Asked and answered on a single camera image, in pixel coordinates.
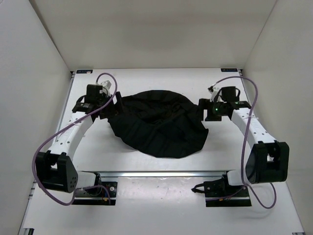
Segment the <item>black pleated skirt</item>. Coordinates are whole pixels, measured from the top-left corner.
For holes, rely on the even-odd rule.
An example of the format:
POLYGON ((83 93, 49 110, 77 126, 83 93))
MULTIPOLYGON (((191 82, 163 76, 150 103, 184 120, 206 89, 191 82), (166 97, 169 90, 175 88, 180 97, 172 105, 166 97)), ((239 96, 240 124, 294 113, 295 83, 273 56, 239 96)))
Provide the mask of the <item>black pleated skirt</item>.
POLYGON ((123 111, 108 118, 122 141, 157 158, 184 158, 202 150, 208 129, 200 111, 187 97, 150 90, 121 98, 123 111))

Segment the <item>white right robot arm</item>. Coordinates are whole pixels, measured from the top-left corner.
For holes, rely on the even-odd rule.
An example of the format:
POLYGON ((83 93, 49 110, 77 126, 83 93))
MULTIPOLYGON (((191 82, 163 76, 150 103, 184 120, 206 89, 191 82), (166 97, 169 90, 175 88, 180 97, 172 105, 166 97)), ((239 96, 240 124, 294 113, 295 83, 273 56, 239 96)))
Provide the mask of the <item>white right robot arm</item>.
POLYGON ((237 186, 284 182, 288 175, 290 148, 286 142, 274 138, 252 111, 252 106, 240 100, 240 90, 235 86, 208 89, 211 97, 200 99, 201 111, 207 111, 205 121, 221 121, 228 117, 242 132, 244 145, 251 152, 247 160, 241 159, 238 170, 231 170, 219 184, 221 194, 231 196, 237 186))

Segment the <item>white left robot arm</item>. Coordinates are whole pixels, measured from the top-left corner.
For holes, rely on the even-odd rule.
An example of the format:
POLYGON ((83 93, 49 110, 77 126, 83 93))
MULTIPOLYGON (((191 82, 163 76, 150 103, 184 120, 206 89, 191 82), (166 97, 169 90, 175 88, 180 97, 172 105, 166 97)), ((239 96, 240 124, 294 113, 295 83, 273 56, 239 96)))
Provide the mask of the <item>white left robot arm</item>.
POLYGON ((94 121, 117 115, 121 105, 114 103, 110 92, 111 82, 88 84, 86 94, 76 101, 65 132, 46 152, 39 152, 35 160, 36 174, 45 189, 74 192, 85 188, 97 195, 102 190, 98 173, 77 171, 73 164, 75 151, 94 121))

